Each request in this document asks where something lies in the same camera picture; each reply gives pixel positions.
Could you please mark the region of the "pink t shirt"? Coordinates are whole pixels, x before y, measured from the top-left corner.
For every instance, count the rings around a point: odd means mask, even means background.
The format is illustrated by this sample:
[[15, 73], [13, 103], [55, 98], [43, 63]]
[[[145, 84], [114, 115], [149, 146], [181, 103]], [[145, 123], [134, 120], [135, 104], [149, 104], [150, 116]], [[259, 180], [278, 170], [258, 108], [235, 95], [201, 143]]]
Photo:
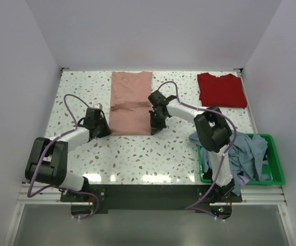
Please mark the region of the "pink t shirt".
[[114, 136], [150, 135], [152, 72], [113, 72], [109, 127]]

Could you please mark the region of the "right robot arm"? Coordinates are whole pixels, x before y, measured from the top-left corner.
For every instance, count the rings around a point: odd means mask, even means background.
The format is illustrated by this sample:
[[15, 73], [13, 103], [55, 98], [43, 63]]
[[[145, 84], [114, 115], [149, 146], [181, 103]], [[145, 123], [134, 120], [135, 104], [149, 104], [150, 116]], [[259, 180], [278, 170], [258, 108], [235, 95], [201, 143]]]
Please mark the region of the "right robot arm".
[[179, 102], [175, 95], [165, 97], [158, 90], [148, 96], [151, 134], [166, 128], [166, 119], [178, 117], [195, 125], [200, 145], [207, 151], [212, 166], [212, 185], [204, 198], [211, 202], [224, 201], [235, 187], [230, 171], [228, 150], [231, 129], [218, 107], [197, 108]]

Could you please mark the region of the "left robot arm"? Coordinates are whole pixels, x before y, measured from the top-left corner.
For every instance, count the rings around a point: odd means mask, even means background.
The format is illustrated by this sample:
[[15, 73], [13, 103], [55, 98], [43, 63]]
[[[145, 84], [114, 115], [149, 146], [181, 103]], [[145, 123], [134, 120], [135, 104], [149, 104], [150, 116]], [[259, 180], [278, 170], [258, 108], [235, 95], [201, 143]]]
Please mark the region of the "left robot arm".
[[68, 170], [68, 153], [93, 139], [109, 136], [111, 130], [100, 108], [87, 108], [73, 129], [55, 138], [35, 139], [25, 169], [30, 182], [27, 196], [35, 196], [46, 188], [54, 187], [72, 191], [79, 201], [90, 196], [87, 178]]

